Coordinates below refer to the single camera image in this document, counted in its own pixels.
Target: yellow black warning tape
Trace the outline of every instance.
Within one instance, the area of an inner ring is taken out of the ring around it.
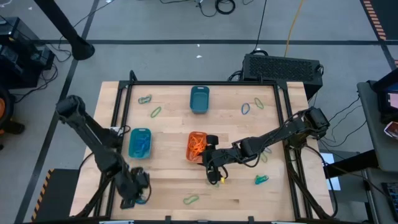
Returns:
[[[49,184],[49,180],[50,180],[50,177],[51,177],[51,174],[52,174],[53,171],[54,171],[54,169],[50,169],[47,172],[47,175],[45,176],[45,180],[44,180],[44,184],[42,186],[42,190],[40,191],[39,198],[37,199],[36,206],[35,206],[35,209],[33,211],[32,218],[30,218],[31,222],[34,222],[36,220],[36,216],[37,216],[37,213],[39,212],[39,208],[40,208],[40,203],[42,203],[42,201],[43,201],[45,189],[47,188],[47,185]]]
[[[382,40],[386,40],[386,33],[384,32],[384,29],[380,24],[379,18],[377,18],[376,12],[374,12],[371,2],[365,0],[365,1],[363,1],[363,3],[366,7],[366,10],[367,10],[369,16],[371,17],[372,23],[373,23],[374,27],[376,28],[379,38]]]

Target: electronic device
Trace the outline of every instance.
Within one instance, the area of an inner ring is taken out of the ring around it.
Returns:
[[[390,196],[387,200],[394,220],[398,222],[398,183],[381,183],[384,192]]]
[[[391,105],[391,94],[398,94],[398,68],[388,73],[377,82],[368,81],[377,93],[377,104],[384,124],[398,122],[398,109]]]
[[[37,86],[43,70],[52,67],[54,53],[18,18],[0,20],[0,83],[7,89]]]
[[[323,85],[323,66],[318,60],[246,54],[243,61],[243,81],[303,82],[309,100]]]

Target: wooden tabletop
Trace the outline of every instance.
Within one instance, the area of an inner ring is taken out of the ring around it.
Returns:
[[[103,82],[94,119],[109,127],[116,98],[118,82]],[[121,210],[121,197],[115,193],[112,219],[164,220],[225,220],[244,221],[254,216],[256,221],[294,221],[292,200],[286,172],[282,143],[270,146],[268,161],[255,168],[239,164],[226,166],[229,177],[219,187],[207,182],[205,168],[188,162],[185,158],[188,135],[192,131],[215,134],[219,148],[231,147],[231,142],[248,136],[260,136],[279,127],[274,91],[271,86],[209,86],[210,105],[207,114],[193,114],[189,107],[192,86],[134,85],[127,117],[127,124],[134,128],[149,128],[152,132],[150,159],[137,160],[128,156],[130,134],[125,135],[122,155],[132,166],[142,166],[150,174],[152,196],[146,205]],[[293,113],[308,108],[302,83],[289,83],[289,96]],[[121,122],[126,91],[124,91],[118,125]],[[152,95],[152,101],[140,105],[138,98]],[[280,92],[285,113],[283,93]],[[256,107],[259,98],[264,109]],[[243,103],[250,104],[250,112],[242,115]],[[162,111],[155,118],[150,114],[156,107]],[[316,141],[308,144],[318,149]],[[86,148],[85,156],[90,153]],[[326,186],[322,162],[313,152],[303,149],[302,160],[309,191],[323,209],[333,213]],[[70,215],[77,214],[98,188],[100,172],[94,157],[89,158],[80,172]],[[256,175],[268,175],[269,180],[255,185]],[[298,197],[302,195],[297,188]],[[104,214],[108,191],[103,196],[101,214]],[[199,196],[190,205],[184,198]],[[302,200],[301,216],[305,217]]]

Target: orange container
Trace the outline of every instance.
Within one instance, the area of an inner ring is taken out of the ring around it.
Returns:
[[[206,148],[206,133],[193,131],[188,137],[187,160],[190,162],[201,163],[201,155]]]

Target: blue container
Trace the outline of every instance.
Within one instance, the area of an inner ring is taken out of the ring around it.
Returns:
[[[130,135],[129,156],[135,159],[146,159],[150,156],[152,135],[147,128],[134,128]]]
[[[207,86],[194,86],[191,89],[190,107],[195,114],[205,114],[209,108],[210,90]]]

